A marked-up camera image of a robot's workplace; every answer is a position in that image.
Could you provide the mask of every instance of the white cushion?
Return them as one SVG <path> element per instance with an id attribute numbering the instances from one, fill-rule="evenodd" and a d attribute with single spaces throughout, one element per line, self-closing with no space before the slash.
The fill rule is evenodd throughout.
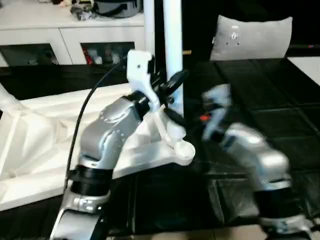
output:
<path id="1" fill-rule="evenodd" d="M 243 22 L 219 15 L 211 60 L 283 58 L 292 34 L 292 17 Z"/>

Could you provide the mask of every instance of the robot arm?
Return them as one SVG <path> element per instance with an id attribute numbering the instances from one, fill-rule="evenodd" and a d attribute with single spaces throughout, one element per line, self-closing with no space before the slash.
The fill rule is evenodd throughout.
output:
<path id="1" fill-rule="evenodd" d="M 260 226 L 270 239 L 311 239 L 310 226 L 292 189 L 287 157 L 271 148 L 259 132 L 241 123 L 222 132 L 219 144 L 246 170 Z"/>
<path id="2" fill-rule="evenodd" d="M 78 165 L 68 174 L 72 184 L 64 193 L 50 239 L 105 239 L 105 203 L 110 183 L 123 146 L 150 110 L 156 112 L 188 76 L 182 71 L 169 82 L 152 75 L 150 53 L 131 50 L 127 78 L 134 92 L 123 96 L 101 111 L 96 121 L 83 132 Z"/>

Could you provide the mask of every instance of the black table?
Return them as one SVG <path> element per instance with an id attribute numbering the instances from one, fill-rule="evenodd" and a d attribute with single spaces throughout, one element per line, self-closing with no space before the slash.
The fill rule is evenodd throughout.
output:
<path id="1" fill-rule="evenodd" d="M 233 106 L 225 123 L 241 122 L 267 137 L 291 163 L 294 189 L 308 217 L 320 213 L 320 86 L 287 59 L 194 64 L 184 84 L 187 99 L 230 83 Z M 91 88 L 105 73 L 92 66 L 0 68 L 0 82 L 18 99 Z M 104 86 L 125 83 L 116 72 Z M 185 116 L 198 106 L 187 102 Z M 244 171 L 201 133 L 186 139 L 196 148 L 192 164 L 150 169 L 111 186 L 111 235 L 188 231 L 257 223 L 258 210 Z M 45 239 L 61 196 L 0 212 L 0 239 Z"/>

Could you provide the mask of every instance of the white bracket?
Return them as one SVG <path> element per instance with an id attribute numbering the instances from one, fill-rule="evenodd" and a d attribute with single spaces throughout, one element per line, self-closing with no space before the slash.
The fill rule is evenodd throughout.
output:
<path id="1" fill-rule="evenodd" d="M 153 56 L 149 52 L 130 50 L 127 57 L 126 78 L 132 91 L 140 91 L 146 95 L 150 100 L 149 106 L 152 112 L 156 112 L 160 108 L 160 100 L 151 86 L 149 64 L 152 60 Z"/>

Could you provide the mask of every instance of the red object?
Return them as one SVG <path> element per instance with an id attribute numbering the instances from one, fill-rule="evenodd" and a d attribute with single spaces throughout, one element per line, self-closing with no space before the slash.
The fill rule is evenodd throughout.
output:
<path id="1" fill-rule="evenodd" d="M 87 63 L 88 65 L 94 64 L 94 61 L 93 61 L 92 58 L 90 57 L 90 55 L 89 55 L 89 53 L 88 53 L 88 50 L 87 50 L 86 48 L 82 48 L 82 51 L 83 51 L 83 54 L 84 54 L 86 63 Z"/>
<path id="2" fill-rule="evenodd" d="M 200 120 L 201 120 L 202 122 L 207 122 L 207 121 L 210 120 L 210 118 L 211 118 L 211 116 L 208 115 L 208 114 L 206 114 L 206 115 L 202 115 L 202 116 L 200 117 Z"/>

